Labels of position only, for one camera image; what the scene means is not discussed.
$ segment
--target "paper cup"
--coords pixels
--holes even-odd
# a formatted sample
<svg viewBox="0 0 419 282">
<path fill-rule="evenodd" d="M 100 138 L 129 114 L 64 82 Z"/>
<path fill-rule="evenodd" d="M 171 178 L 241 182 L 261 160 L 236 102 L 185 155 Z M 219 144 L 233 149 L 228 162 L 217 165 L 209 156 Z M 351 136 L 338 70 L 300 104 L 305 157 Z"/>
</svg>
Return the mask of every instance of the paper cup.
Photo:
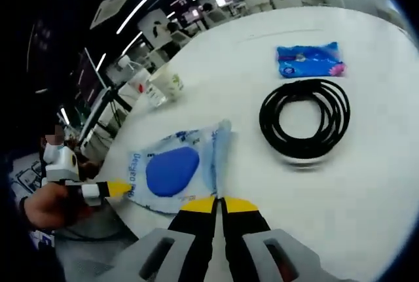
<svg viewBox="0 0 419 282">
<path fill-rule="evenodd" d="M 149 78 L 149 82 L 159 89 L 168 100 L 176 101 L 182 94 L 183 83 L 178 74 L 172 73 L 165 64 Z"/>
<path fill-rule="evenodd" d="M 134 77 L 131 78 L 130 81 L 128 81 L 128 84 L 137 90 L 140 94 L 143 93 L 145 90 L 145 84 L 147 82 L 147 79 L 150 77 L 150 73 L 148 70 L 143 68 L 141 71 L 136 73 Z"/>
</svg>

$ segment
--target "blue sponge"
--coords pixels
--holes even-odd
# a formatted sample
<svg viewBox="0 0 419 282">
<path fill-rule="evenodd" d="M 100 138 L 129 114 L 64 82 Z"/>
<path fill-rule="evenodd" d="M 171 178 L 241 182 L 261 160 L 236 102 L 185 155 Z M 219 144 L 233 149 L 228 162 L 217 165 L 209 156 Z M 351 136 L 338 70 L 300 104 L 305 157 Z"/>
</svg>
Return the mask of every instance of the blue sponge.
<svg viewBox="0 0 419 282">
<path fill-rule="evenodd" d="M 189 184 L 198 164 L 199 155 L 190 147 L 156 154 L 145 169 L 147 186 L 156 196 L 172 197 Z"/>
</svg>

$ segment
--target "plastic cup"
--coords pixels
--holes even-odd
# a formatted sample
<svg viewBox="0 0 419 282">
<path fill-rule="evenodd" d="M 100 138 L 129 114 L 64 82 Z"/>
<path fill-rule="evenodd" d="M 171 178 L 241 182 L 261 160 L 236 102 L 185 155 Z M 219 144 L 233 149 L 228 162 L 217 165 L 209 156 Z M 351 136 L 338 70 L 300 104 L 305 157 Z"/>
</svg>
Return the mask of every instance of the plastic cup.
<svg viewBox="0 0 419 282">
<path fill-rule="evenodd" d="M 183 82 L 178 74 L 170 71 L 167 64 L 152 74 L 149 82 L 159 89 L 170 101 L 176 101 L 182 95 Z"/>
</svg>

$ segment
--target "human hand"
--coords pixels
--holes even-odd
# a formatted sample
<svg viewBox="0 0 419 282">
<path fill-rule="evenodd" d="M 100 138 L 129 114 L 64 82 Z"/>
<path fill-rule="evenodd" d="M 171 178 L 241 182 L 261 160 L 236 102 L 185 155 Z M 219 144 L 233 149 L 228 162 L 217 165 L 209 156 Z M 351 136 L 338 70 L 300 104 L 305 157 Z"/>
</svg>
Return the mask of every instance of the human hand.
<svg viewBox="0 0 419 282">
<path fill-rule="evenodd" d="M 26 217 L 34 227 L 39 229 L 56 230 L 69 226 L 69 222 L 76 223 L 78 220 L 89 217 L 93 209 L 84 205 L 74 205 L 74 211 L 69 219 L 68 208 L 64 205 L 68 200 L 67 188 L 56 183 L 48 183 L 24 202 Z"/>
<path fill-rule="evenodd" d="M 77 143 L 79 142 L 74 137 L 70 137 L 69 139 L 65 140 L 64 143 L 67 147 L 74 151 L 77 147 Z"/>
</svg>

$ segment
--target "white table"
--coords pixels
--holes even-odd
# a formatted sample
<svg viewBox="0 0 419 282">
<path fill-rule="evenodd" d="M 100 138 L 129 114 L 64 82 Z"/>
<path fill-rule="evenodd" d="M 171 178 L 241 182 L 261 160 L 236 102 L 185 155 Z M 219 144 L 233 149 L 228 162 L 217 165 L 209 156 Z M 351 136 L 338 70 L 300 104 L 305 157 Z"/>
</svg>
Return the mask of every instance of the white table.
<svg viewBox="0 0 419 282">
<path fill-rule="evenodd" d="M 330 41 L 339 42 L 348 65 L 346 77 L 333 81 L 349 97 L 350 125 L 326 163 L 296 172 L 277 161 L 264 140 L 259 109 L 273 89 L 294 81 L 279 77 L 276 46 Z M 202 33 L 169 68 L 183 79 L 185 96 L 149 114 L 141 97 L 99 179 L 125 177 L 129 150 L 229 118 L 236 134 L 225 177 L 228 195 L 252 201 L 271 228 L 309 246 L 339 278 L 371 281 L 390 265 L 419 212 L 419 56 L 396 26 L 353 10 L 273 10 Z M 293 103 L 282 116 L 291 135 L 310 135 L 318 126 L 309 103 Z M 170 222 L 127 200 L 112 204 L 138 236 Z M 213 246 L 211 262 L 221 261 L 223 239 L 215 238 Z M 226 271 L 221 263 L 209 274 L 230 281 Z"/>
</svg>

